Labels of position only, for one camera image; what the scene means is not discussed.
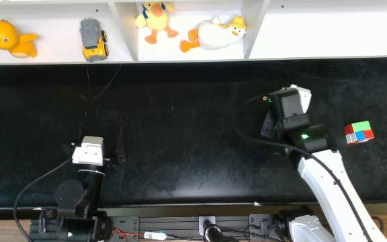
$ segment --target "blue vest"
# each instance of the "blue vest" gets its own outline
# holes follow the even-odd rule
[[[165,4],[163,2],[161,2],[161,7],[163,10],[165,10],[165,8],[166,8]],[[146,10],[147,10],[146,6],[144,6],[144,4],[142,4],[142,15],[144,16],[145,19],[148,19],[148,15],[146,13]]]

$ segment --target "colorful cube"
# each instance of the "colorful cube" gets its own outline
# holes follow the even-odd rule
[[[370,122],[363,121],[344,127],[347,144],[355,144],[369,141],[374,138],[373,130],[371,130]]]

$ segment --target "black table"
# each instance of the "black table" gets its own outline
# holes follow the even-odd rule
[[[279,149],[234,131],[257,136],[267,104],[257,99],[233,121],[236,107],[291,83],[312,91],[310,119],[328,126],[361,198],[387,202],[387,58],[122,65],[92,102],[118,67],[0,67],[0,207],[62,163],[80,128],[104,137],[110,154],[121,125],[128,162],[105,175],[101,207],[315,202]],[[347,145],[344,126],[364,120],[375,139]],[[57,185],[76,173],[66,165],[20,206],[54,205]]]

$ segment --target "toy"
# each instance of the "toy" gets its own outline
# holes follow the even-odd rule
[[[157,43],[158,31],[165,30],[168,38],[174,38],[179,35],[179,32],[172,30],[169,23],[169,16],[167,11],[173,13],[175,11],[174,5],[168,2],[144,2],[142,4],[142,13],[135,20],[135,25],[138,28],[143,28],[145,25],[152,30],[152,34],[147,36],[145,40],[149,44]]]
[[[83,55],[86,61],[102,61],[108,56],[107,33],[101,30],[96,19],[84,19],[80,22]]]
[[[374,138],[373,130],[368,121],[357,122],[344,128],[347,144],[355,144],[369,141]]]
[[[34,40],[38,38],[36,34],[22,34],[13,24],[8,21],[0,21],[0,49],[8,50],[11,55],[17,58],[35,57],[37,49]]]
[[[247,26],[241,16],[235,16],[228,25],[220,23],[215,17],[212,21],[204,21],[188,32],[189,41],[180,42],[180,49],[184,53],[192,48],[200,47],[204,50],[218,50],[240,41],[246,33]]]

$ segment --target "duck beak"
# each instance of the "duck beak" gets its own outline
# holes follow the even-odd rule
[[[155,3],[152,5],[151,9],[152,9],[153,15],[158,16],[158,17],[161,16],[161,14],[162,14],[161,4]]]

